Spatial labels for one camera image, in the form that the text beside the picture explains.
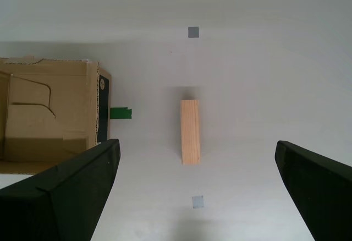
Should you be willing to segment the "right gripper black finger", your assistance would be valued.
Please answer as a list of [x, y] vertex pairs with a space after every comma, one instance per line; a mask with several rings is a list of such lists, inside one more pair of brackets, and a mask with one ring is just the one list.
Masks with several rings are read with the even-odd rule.
[[117, 139], [1, 189], [1, 240], [90, 240], [114, 184]]
[[351, 167], [288, 141], [274, 158], [314, 240], [351, 240]]

